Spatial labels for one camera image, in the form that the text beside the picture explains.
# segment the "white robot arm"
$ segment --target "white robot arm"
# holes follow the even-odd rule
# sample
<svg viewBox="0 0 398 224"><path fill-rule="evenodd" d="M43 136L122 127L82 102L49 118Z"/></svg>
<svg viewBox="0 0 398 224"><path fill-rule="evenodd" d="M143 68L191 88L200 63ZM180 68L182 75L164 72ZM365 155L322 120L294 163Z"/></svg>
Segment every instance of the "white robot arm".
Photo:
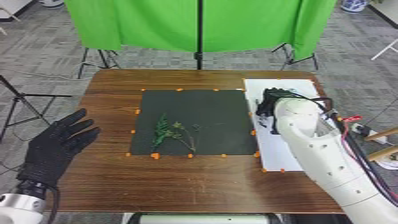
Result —
<svg viewBox="0 0 398 224"><path fill-rule="evenodd" d="M40 224L47 202L24 194L4 194L0 198L0 223Z"/></svg>
<svg viewBox="0 0 398 224"><path fill-rule="evenodd" d="M342 131L322 119L319 105L299 98L281 98L273 104L276 128L305 172L335 198L354 224L398 224L398 207L381 194L356 157L349 155ZM27 182L17 193L0 197L3 224L42 222L43 185Z"/></svg>
<svg viewBox="0 0 398 224"><path fill-rule="evenodd" d="M344 146L342 131L313 101L283 98L274 111L278 131L305 172L335 198L354 224L398 224L398 207L383 196Z"/></svg>

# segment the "green backdrop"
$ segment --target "green backdrop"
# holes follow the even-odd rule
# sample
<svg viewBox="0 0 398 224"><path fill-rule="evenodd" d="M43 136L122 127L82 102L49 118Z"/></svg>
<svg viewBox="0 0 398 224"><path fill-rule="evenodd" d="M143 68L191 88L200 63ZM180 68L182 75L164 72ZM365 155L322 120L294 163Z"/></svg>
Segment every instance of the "green backdrop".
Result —
<svg viewBox="0 0 398 224"><path fill-rule="evenodd" d="M312 56L337 0L205 0L205 52L290 43ZM82 44L196 52L198 0L66 0Z"/></svg>

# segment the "black mat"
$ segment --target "black mat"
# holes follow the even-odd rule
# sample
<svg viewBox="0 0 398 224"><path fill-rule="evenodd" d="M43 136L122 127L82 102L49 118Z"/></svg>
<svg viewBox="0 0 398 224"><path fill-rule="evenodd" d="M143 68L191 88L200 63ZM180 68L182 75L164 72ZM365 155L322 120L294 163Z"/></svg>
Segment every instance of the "black mat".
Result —
<svg viewBox="0 0 398 224"><path fill-rule="evenodd" d="M154 152L155 127L166 114L170 126L178 121L196 139L200 155L251 155L257 152L257 138L246 94L239 90L146 91L138 119L132 154ZM157 152L162 155L187 155L184 143L168 138Z"/></svg>

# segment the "white paper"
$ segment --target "white paper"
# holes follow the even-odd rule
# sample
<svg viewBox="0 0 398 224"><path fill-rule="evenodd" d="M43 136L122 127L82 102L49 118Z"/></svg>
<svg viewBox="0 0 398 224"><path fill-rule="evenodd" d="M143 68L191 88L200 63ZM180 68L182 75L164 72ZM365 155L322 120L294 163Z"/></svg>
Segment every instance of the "white paper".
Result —
<svg viewBox="0 0 398 224"><path fill-rule="evenodd" d="M321 95L313 81L308 79L246 79L246 98L253 112L253 124L257 129L264 168L267 171L281 171L281 169L285 169L285 171L303 171L283 137L281 135L271 134L274 118L265 120L257 115L258 103L264 102L264 91L267 88L274 87L290 90L308 98L317 98Z"/></svg>

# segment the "orange marker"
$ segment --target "orange marker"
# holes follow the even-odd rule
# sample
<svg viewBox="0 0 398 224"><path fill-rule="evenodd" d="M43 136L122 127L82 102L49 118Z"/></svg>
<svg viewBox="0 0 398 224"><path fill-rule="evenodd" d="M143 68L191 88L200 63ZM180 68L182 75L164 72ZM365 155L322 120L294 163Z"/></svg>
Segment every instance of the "orange marker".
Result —
<svg viewBox="0 0 398 224"><path fill-rule="evenodd" d="M154 159L161 159L161 153L155 152L155 153L152 154L152 157L154 157Z"/></svg>
<svg viewBox="0 0 398 224"><path fill-rule="evenodd" d="M260 151L255 153L255 157L260 158Z"/></svg>

